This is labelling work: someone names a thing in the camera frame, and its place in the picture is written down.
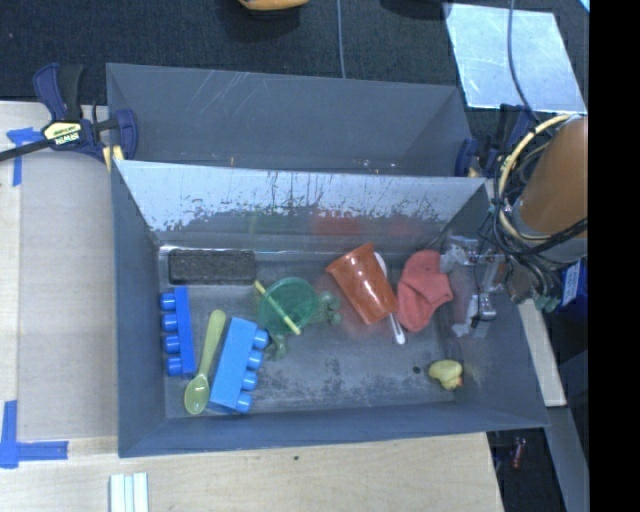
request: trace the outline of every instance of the orange object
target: orange object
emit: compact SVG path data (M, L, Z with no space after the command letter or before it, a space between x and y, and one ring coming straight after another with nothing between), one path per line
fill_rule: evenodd
M337 281L349 302L371 325L398 309L398 301L369 242L341 256L325 269Z
M398 321L407 330L418 332L436 309L452 299L449 276L440 272L440 253L424 250L413 254L398 283Z
M520 196L520 217L531 229L553 234L587 216L589 120L567 121L545 149ZM576 238L586 238L584 231Z
M306 4L309 0L238 0L252 11L278 11Z

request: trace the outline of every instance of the pink cloth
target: pink cloth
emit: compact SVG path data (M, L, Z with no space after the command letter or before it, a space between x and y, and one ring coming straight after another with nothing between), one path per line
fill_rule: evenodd
M398 321L409 331L424 329L438 307L453 299L449 277L440 272L440 253L413 254L398 283Z

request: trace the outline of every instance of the yellow straw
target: yellow straw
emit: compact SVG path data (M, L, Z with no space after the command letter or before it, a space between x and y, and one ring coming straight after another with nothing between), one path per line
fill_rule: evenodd
M258 289L258 291L262 295L265 295L267 293L267 290L264 289L264 287L260 284L258 280L254 281L253 285ZM269 304L271 304L271 306L273 306L273 309L275 309L278 312L278 314L282 317L282 319L285 321L285 323L289 326L289 328L294 333L298 335L302 333L302 331L298 329L298 326L295 323L293 323L293 320L291 320L291 318L289 318L289 316L278 305L278 303L275 300L273 300L273 297L271 297L271 295L267 295L267 301L269 302Z

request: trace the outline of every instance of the blue tape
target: blue tape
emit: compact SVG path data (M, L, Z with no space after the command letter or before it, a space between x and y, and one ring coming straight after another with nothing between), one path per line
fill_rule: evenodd
M39 142L44 139L38 130L34 130L31 127L9 130L7 137L9 137L9 140L13 142L16 147L31 142ZM18 156L13 162L13 186L16 187L20 185L20 183L22 183L22 157Z
M4 403L2 437L0 437L0 468L15 469L21 461L66 460L69 441L38 441L21 443L16 439L18 402Z

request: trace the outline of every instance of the black cable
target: black cable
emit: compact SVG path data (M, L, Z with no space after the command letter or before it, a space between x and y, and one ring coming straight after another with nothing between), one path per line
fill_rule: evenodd
M540 118L534 112L533 108L531 107L531 104L529 103L529 101L527 100L527 97L524 94L524 91L522 90L522 86L520 85L520 80L518 80L518 76L516 74L516 67L515 67L515 64L513 62L513 42L512 42L512 40L513 40L513 12L515 11L515 7L516 7L516 1L515 0L510 0L510 4L509 4L509 19L508 19L508 23L507 23L507 56L508 56L508 60L509 60L509 71L511 72L511 79L513 80L513 85L515 85L516 91L518 92L518 96L520 97L520 100L522 101L524 107L529 111L529 113L531 114L531 117L533 117L533 119L536 121L536 123L540 124L542 121L540 121ZM551 131L548 128L545 130L545 133L547 135L549 135L550 137L553 137L553 134L551 133Z
M587 218L585 217L584 219L581 219L575 224L573 224L572 226L569 226L568 228L562 231L554 233L548 239L546 239L544 242L538 245L527 246L525 244L522 244L522 248L513 250L512 254L514 256L540 254L541 252L548 251L549 249L553 249L554 247L560 245L561 243L564 243L567 240L570 240L571 238L578 236L579 234L584 232L586 229L587 229Z
M512 170L511 174L513 177L509 177L509 181L515 181L517 179L521 185L529 183L533 170L540 161L540 158L542 158L542 155L549 143L550 141L547 141L534 149L527 150L524 156L520 159L517 167Z
M535 278L537 286L534 283L532 283L532 286L540 295L549 297L557 296L557 290L562 289L562 282L557 274L557 270L566 264L554 262L544 255L534 253L531 248L525 245L522 241L512 237L509 233L501 229L498 216L499 212L494 210L491 226L493 239L490 239L489 236L482 231L482 228L486 224L485 220L483 220L479 228L478 235L480 238L488 241L492 245L498 246L498 248L506 255L507 262L509 264L509 271L504 277L504 282L507 287L512 288L509 285L509 280L514 275L514 265L517 263L527 269ZM551 240L550 242L554 244L559 243L557 240Z
M552 260L551 258L549 258L544 254L536 254L533 257L539 260L541 264L544 265L545 267L550 267L550 268L553 268L554 270L560 270L564 267L571 265L571 263Z

